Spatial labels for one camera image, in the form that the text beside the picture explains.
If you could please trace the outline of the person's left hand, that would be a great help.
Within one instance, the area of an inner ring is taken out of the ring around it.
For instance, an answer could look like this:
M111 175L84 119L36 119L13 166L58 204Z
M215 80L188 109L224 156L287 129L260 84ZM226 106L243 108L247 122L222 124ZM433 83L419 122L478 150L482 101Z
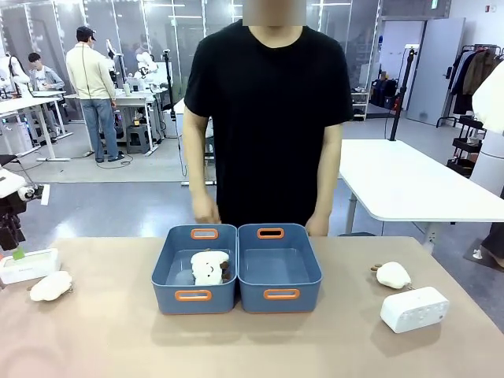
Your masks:
M306 230L312 237L327 237L329 230L329 216L313 214L306 223Z

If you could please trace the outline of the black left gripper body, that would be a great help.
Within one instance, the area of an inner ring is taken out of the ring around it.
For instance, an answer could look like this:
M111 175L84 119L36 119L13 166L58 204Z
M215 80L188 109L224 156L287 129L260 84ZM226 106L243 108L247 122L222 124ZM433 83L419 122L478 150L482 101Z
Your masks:
M24 213L27 204L17 192L1 199L0 244L4 251L15 250L26 238L21 231L19 214Z

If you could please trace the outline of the person's right hand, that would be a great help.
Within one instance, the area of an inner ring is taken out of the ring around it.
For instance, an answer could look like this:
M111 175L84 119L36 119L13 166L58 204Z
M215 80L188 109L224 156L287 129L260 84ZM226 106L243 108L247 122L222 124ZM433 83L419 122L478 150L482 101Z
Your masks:
M219 224L221 217L215 201L205 192L191 196L195 220L199 224Z

